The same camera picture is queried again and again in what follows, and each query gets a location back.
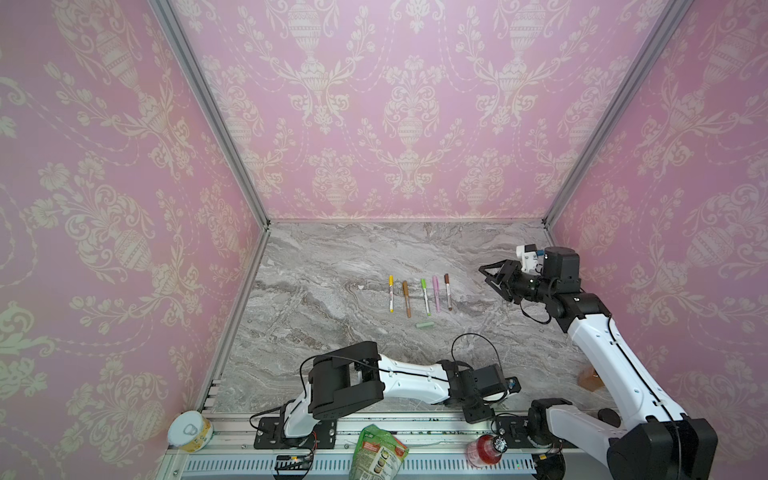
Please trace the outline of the white pen brown tip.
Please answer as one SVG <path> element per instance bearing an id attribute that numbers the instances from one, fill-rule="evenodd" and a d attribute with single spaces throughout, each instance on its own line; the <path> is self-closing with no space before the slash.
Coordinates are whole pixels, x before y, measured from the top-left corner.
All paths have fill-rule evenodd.
<path id="1" fill-rule="evenodd" d="M 445 282 L 444 282 L 444 285 L 445 285 L 445 292 L 446 292 L 447 308 L 448 308 L 449 311 L 452 311 L 453 310 L 453 303 L 452 303 L 452 294 L 451 294 L 451 284 L 450 285 L 446 285 Z"/>

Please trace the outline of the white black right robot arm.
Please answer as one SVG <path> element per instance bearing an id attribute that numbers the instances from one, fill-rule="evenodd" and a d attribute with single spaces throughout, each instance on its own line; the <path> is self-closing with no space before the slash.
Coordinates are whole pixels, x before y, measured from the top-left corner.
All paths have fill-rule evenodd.
<path id="1" fill-rule="evenodd" d="M 620 424 L 595 418 L 563 399 L 532 402 L 527 429 L 540 446 L 562 440 L 604 465 L 614 479 L 706 479 L 718 445 L 714 428 L 690 416 L 655 381 L 623 340 L 600 298 L 584 291 L 578 257 L 545 257 L 539 273 L 518 260 L 480 267 L 485 282 L 503 299 L 544 305 L 546 312 L 585 354 L 618 409 Z"/>

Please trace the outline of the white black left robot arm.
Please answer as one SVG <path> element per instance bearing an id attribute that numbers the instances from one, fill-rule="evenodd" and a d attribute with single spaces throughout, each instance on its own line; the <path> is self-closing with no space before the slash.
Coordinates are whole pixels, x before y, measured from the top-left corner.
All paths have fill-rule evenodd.
<path id="1" fill-rule="evenodd" d="M 490 420 L 494 406 L 521 391 L 495 363 L 474 368 L 454 358 L 430 365 L 394 360 L 373 341 L 303 361 L 310 364 L 302 391 L 280 410 L 282 439 L 304 438 L 321 422 L 336 421 L 381 401 L 398 398 L 461 410 L 469 424 Z"/>

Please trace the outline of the red emergency stop button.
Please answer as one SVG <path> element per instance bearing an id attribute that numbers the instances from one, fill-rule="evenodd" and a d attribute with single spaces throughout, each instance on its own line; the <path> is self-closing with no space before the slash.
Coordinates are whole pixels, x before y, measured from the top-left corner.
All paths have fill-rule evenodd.
<path id="1" fill-rule="evenodd" d="M 497 465 L 507 449 L 507 442 L 502 436 L 485 434 L 466 446 L 465 457 L 471 467 L 486 468 Z"/>

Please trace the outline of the amber jar black lid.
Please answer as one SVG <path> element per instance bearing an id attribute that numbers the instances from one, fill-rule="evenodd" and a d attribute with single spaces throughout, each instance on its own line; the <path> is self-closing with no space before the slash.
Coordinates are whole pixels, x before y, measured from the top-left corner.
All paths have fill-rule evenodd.
<path id="1" fill-rule="evenodd" d="M 579 373 L 577 378 L 577 384 L 581 388 L 589 392 L 595 392 L 604 387 L 603 380 L 601 379 L 600 375 L 597 373 L 596 369 L 592 366 L 589 366 L 583 369 Z"/>

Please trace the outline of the green snack bag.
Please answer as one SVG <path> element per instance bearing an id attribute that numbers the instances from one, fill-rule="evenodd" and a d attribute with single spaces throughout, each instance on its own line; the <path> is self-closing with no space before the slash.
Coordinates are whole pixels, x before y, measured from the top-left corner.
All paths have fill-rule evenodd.
<path id="1" fill-rule="evenodd" d="M 358 437 L 348 479 L 392 480 L 408 454 L 409 448 L 390 431 L 368 425 Z"/>

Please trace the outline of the clear jar black lid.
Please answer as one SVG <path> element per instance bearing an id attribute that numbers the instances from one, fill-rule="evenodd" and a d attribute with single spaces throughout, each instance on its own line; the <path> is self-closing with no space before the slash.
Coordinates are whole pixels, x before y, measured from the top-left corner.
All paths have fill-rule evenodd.
<path id="1" fill-rule="evenodd" d="M 597 412 L 597 418 L 614 428 L 619 428 L 622 425 L 622 419 L 620 414 L 611 408 L 601 408 Z"/>

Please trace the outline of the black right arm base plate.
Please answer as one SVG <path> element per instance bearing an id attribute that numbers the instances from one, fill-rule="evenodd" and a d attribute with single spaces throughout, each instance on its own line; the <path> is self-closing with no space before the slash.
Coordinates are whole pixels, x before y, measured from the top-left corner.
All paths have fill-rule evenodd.
<path id="1" fill-rule="evenodd" d="M 498 413 L 490 421 L 490 429 L 494 435 L 505 439 L 511 449 L 538 449 L 549 451 L 576 450 L 577 447 L 564 440 L 552 438 L 548 443 L 533 440 L 529 435 L 528 419 L 526 416 L 509 412 Z"/>

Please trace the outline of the aluminium right corner post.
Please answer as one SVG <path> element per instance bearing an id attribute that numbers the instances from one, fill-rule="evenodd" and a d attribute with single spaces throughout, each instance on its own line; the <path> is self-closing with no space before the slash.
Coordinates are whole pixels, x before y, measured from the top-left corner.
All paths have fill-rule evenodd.
<path id="1" fill-rule="evenodd" d="M 692 4 L 692 0 L 666 2 L 648 37 L 630 64 L 625 78 L 619 84 L 616 93 L 608 103 L 606 110 L 543 217 L 542 225 L 548 234 L 554 233 L 554 227 L 586 177 L 593 161 L 610 138 L 612 131 L 618 125 L 645 79 L 651 73 L 653 66 Z"/>

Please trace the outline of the aluminium corner post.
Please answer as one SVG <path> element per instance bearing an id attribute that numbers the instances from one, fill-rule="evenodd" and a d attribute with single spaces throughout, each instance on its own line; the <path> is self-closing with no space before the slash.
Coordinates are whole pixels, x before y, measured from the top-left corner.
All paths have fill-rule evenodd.
<path id="1" fill-rule="evenodd" d="M 149 0 L 148 3 L 152 8 L 158 24 L 165 34 L 175 58 L 190 85 L 191 91 L 212 130 L 212 135 L 218 142 L 224 158 L 232 170 L 245 197 L 246 203 L 255 216 L 259 226 L 264 231 L 267 231 L 270 227 L 270 220 L 266 215 L 264 205 L 251 181 L 248 170 L 241 158 L 234 139 L 225 124 L 224 117 L 216 104 L 212 90 L 205 78 L 201 63 L 195 56 L 192 45 L 173 10 L 172 3 L 167 0 Z"/>
<path id="2" fill-rule="evenodd" d="M 618 125 L 645 79 L 651 73 L 653 66 L 692 4 L 692 0 L 666 2 L 648 37 L 630 64 L 625 78 L 619 84 L 616 93 L 608 103 L 606 110 L 543 217 L 542 225 L 548 234 L 554 233 L 554 227 L 586 177 L 593 161 L 610 138 L 612 131 Z"/>

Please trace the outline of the aluminium front rail frame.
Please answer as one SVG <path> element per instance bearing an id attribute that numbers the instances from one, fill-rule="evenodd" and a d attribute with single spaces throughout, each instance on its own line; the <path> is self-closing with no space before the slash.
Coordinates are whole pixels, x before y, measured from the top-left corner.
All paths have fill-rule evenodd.
<path id="1" fill-rule="evenodd" d="M 245 414 L 214 414 L 214 434 L 200 451 L 170 448 L 162 457 L 158 479 L 345 479 L 363 427 L 392 433 L 409 453 L 400 479 L 531 479 L 542 472 L 545 455 L 562 458 L 567 479 L 608 479 L 609 470 L 567 442 L 539 447 L 526 435 L 527 416 L 503 411 L 492 423 L 470 425 L 458 412 L 367 412 L 323 427 L 296 449 L 258 449 L 260 432 Z M 475 468 L 467 445 L 484 434 L 498 433 L 511 445 L 496 465 Z"/>

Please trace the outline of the aluminium left corner post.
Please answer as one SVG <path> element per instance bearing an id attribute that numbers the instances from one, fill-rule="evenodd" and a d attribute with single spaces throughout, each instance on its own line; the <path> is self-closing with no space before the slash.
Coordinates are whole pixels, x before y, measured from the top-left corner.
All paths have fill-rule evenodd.
<path id="1" fill-rule="evenodd" d="M 224 158 L 232 170 L 245 197 L 246 203 L 255 216 L 259 226 L 264 231 L 267 231 L 270 227 L 270 220 L 266 215 L 264 205 L 251 181 L 248 170 L 241 158 L 234 139 L 225 124 L 224 117 L 216 104 L 212 90 L 205 78 L 201 63 L 195 56 L 192 45 L 173 10 L 172 3 L 167 0 L 149 0 L 148 3 L 152 8 L 158 24 L 165 34 L 175 58 L 190 85 L 191 91 L 212 130 L 212 135 L 218 142 Z"/>

